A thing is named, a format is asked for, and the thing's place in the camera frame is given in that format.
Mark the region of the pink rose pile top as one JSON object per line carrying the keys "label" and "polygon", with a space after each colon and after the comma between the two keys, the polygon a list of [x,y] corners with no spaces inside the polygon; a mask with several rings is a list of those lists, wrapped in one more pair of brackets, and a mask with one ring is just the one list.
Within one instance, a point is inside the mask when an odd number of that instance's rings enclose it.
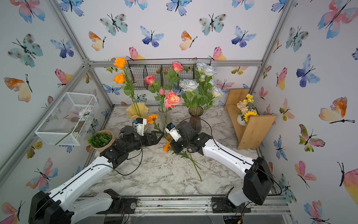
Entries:
{"label": "pink rose pile top", "polygon": [[165,97],[166,109],[174,109],[180,103],[181,103],[181,98],[173,91],[170,91]]}

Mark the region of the pink rose small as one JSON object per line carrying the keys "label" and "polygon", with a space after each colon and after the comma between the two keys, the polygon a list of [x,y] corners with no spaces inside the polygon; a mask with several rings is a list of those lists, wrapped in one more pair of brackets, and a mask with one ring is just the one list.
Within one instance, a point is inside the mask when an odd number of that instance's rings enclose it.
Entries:
{"label": "pink rose small", "polygon": [[159,90],[159,96],[160,96],[160,107],[159,107],[159,114],[161,117],[161,122],[163,126],[166,124],[166,113],[165,113],[165,89],[161,88]]}

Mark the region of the orange rose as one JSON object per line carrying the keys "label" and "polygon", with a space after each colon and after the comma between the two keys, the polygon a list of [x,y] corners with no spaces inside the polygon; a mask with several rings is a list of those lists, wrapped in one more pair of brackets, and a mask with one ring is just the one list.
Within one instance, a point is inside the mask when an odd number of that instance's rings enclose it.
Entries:
{"label": "orange rose", "polygon": [[117,84],[122,84],[122,89],[124,91],[124,94],[129,96],[132,104],[127,108],[128,117],[132,118],[133,116],[140,117],[141,113],[139,111],[138,103],[135,99],[135,84],[132,83],[132,80],[129,75],[126,75],[124,73],[118,74],[115,76],[114,81]]}
{"label": "orange rose", "polygon": [[130,71],[130,69],[126,66],[126,64],[127,64],[127,61],[126,61],[124,58],[122,58],[122,57],[117,58],[117,59],[114,61],[114,65],[115,65],[119,70],[122,70],[122,71],[123,71],[122,73],[124,73],[124,74],[126,74],[126,75],[129,75],[130,78],[131,78],[131,71]]}

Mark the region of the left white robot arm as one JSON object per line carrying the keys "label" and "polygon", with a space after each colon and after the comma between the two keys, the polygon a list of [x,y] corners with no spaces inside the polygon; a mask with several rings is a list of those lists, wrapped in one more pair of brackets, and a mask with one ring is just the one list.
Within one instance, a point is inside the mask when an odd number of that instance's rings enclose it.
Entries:
{"label": "left white robot arm", "polygon": [[50,192],[33,196],[29,212],[30,224],[74,224],[97,212],[110,208],[117,193],[103,193],[75,205],[75,201],[95,182],[114,171],[127,160],[130,152],[157,145],[164,133],[151,131],[138,134],[132,126],[121,129],[119,138],[100,153],[88,167]]}

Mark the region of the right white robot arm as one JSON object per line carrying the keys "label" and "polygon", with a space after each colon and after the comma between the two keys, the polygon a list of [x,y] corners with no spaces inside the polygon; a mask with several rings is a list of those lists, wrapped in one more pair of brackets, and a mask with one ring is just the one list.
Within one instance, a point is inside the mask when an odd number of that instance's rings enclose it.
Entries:
{"label": "right white robot arm", "polygon": [[231,169],[244,181],[241,189],[233,188],[228,193],[227,199],[232,205],[239,206],[246,202],[264,204],[274,185],[274,177],[262,157],[253,159],[243,156],[218,143],[211,135],[195,131],[186,121],[177,126],[169,123],[165,131],[172,138],[171,146],[176,154],[187,149],[212,158]]}

